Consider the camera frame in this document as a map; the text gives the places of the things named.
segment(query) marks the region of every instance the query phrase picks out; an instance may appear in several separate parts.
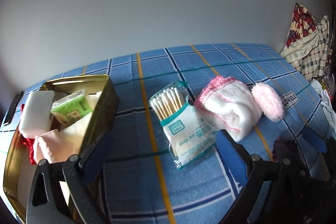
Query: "fluffy pink pom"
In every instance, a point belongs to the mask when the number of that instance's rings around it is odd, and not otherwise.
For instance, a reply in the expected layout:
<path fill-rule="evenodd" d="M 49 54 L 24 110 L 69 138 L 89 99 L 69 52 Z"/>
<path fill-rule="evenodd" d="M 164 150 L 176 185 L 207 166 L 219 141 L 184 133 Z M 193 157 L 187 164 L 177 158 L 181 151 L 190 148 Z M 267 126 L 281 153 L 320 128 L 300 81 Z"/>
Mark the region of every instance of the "fluffy pink pom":
<path fill-rule="evenodd" d="M 251 92 L 254 100 L 268 119 L 278 122 L 284 117 L 285 110 L 282 100 L 270 85 L 256 83 Z"/>

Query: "plastic bag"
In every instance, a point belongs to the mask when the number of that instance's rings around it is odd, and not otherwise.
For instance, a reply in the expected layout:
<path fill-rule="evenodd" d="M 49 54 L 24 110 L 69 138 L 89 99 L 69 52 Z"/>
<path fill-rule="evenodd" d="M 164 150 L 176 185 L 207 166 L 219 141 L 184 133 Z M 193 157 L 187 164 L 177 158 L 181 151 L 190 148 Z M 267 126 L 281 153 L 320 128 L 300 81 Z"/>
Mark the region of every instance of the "plastic bag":
<path fill-rule="evenodd" d="M 335 94 L 335 77 L 334 75 L 330 72 L 330 66 L 326 66 L 323 70 L 323 78 L 319 81 L 322 89 L 327 90 L 330 100 L 332 101 L 334 98 Z"/>
<path fill-rule="evenodd" d="M 200 117 L 186 87 L 186 82 L 176 81 L 149 99 L 163 127 L 177 168 L 190 163 L 210 148 L 215 143 L 217 132 Z"/>

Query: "white towel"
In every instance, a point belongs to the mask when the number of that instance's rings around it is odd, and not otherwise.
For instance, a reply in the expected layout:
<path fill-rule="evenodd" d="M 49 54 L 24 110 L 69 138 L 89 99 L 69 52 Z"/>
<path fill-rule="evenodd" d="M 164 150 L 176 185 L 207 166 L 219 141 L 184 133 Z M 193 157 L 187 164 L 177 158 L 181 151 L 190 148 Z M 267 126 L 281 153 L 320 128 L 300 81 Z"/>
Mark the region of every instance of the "white towel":
<path fill-rule="evenodd" d="M 336 138 L 336 113 L 331 105 L 329 94 L 326 90 L 322 89 L 321 84 L 315 79 L 313 79 L 310 85 L 321 96 L 322 99 L 321 105 L 323 106 L 324 115 L 327 118 L 329 125 L 334 130 L 335 132 L 334 138 Z"/>
<path fill-rule="evenodd" d="M 202 90 L 195 106 L 209 124 L 225 129 L 236 142 L 248 135 L 263 114 L 248 87 L 233 77 L 217 76 Z"/>

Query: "plaid fabric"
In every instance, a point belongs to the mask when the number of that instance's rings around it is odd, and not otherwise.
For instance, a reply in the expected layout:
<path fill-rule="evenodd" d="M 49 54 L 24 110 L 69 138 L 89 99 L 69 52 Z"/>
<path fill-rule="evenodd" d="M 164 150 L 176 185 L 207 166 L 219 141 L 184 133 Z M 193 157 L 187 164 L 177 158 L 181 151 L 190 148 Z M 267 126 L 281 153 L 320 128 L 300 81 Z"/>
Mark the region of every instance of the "plaid fabric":
<path fill-rule="evenodd" d="M 329 45 L 329 20 L 327 16 L 324 16 L 317 25 L 317 32 L 318 45 L 307 56 L 291 63 L 309 82 L 315 77 L 323 75 L 324 68 L 330 64 L 332 47 Z"/>
<path fill-rule="evenodd" d="M 327 61 L 325 62 L 325 66 L 331 65 L 331 60 L 333 57 L 333 48 L 334 48 L 334 35 L 332 31 L 329 31 L 329 45 L 327 49 Z"/>
<path fill-rule="evenodd" d="M 52 79 L 80 75 L 83 69 Z M 120 98 L 99 194 L 99 204 L 113 223 L 217 224 L 241 190 L 216 147 L 199 162 L 176 169 L 162 127 L 147 105 L 151 95 L 176 80 L 188 82 L 192 98 L 217 74 L 233 76 L 249 87 L 265 82 L 280 95 L 294 92 L 299 101 L 286 111 L 283 120 L 273 123 L 263 116 L 240 143 L 249 153 L 269 160 L 276 138 L 295 140 L 310 172 L 318 178 L 325 175 L 320 157 L 300 135 L 306 122 L 321 136 L 333 134 L 321 99 L 299 72 L 266 45 L 172 47 L 105 60 L 85 70 L 86 75 L 102 73 L 110 75 Z M 19 105 L 43 82 L 26 89 Z M 0 127 L 1 170 L 19 118 L 18 107 L 12 123 Z M 0 196 L 15 213 L 2 190 Z"/>
<path fill-rule="evenodd" d="M 306 7 L 296 3 L 286 46 L 289 47 L 296 40 L 310 35 L 315 30 L 315 19 Z"/>

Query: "bed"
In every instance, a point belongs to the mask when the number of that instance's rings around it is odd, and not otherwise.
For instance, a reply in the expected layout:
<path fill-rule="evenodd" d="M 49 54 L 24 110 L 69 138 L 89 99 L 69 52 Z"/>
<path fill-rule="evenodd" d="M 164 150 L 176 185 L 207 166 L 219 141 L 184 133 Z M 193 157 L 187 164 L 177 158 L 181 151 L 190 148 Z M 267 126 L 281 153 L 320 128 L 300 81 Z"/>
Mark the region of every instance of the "bed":
<path fill-rule="evenodd" d="M 252 87 L 271 85 L 280 96 L 295 94 L 298 101 L 277 123 L 263 116 L 242 144 L 264 160 L 272 157 L 276 138 L 295 140 L 301 160 L 313 177 L 324 180 L 327 170 L 320 155 L 300 136 L 308 125 L 321 137 L 335 133 L 309 83 L 267 45 L 206 44 L 163 48 L 104 60 L 50 79 L 75 75 L 108 74 L 120 98 L 112 127 L 114 141 L 104 163 L 98 204 L 113 223 L 213 223 L 217 224 L 239 195 L 241 185 L 232 177 L 216 147 L 200 161 L 177 170 L 164 133 L 148 99 L 176 80 L 188 82 L 195 99 L 216 75 L 233 76 Z M 0 127 L 0 172 L 20 119 L 20 105 L 32 90 L 25 90 L 9 126 Z M 13 215 L 4 192 L 0 196 Z M 258 209 L 250 216 L 258 215 Z"/>

